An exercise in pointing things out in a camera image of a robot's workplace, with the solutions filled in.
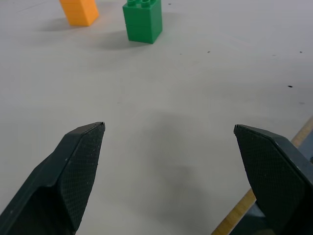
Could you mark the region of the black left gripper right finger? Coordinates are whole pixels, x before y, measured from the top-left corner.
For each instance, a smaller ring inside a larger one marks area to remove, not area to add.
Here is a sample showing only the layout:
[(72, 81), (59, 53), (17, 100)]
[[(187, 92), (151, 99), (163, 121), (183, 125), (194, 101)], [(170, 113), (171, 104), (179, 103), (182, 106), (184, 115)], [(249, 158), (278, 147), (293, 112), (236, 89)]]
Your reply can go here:
[(257, 204), (276, 235), (313, 235), (313, 164), (285, 137), (235, 125)]

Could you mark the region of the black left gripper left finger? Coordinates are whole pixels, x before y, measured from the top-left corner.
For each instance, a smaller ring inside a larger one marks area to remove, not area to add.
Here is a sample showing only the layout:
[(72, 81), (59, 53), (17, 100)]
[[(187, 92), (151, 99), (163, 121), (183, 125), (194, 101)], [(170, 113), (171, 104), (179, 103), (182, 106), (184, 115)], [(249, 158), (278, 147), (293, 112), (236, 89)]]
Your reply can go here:
[(105, 124), (78, 127), (38, 164), (0, 214), (0, 235), (75, 235), (95, 181)]

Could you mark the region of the orange toy brick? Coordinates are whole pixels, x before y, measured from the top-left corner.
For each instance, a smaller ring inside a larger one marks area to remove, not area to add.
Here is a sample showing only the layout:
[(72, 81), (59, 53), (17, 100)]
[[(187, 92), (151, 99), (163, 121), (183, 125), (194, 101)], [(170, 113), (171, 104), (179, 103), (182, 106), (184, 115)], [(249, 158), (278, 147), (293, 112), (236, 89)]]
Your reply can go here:
[(95, 0), (59, 0), (71, 26), (90, 26), (99, 17)]

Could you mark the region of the green toy brick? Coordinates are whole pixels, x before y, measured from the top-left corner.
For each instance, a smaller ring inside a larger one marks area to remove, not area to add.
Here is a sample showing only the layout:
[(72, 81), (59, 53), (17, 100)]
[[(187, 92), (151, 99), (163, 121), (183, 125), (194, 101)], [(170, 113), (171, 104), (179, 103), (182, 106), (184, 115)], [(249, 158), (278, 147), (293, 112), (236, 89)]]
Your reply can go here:
[(127, 0), (123, 14), (129, 41), (153, 44), (162, 32), (161, 0)]

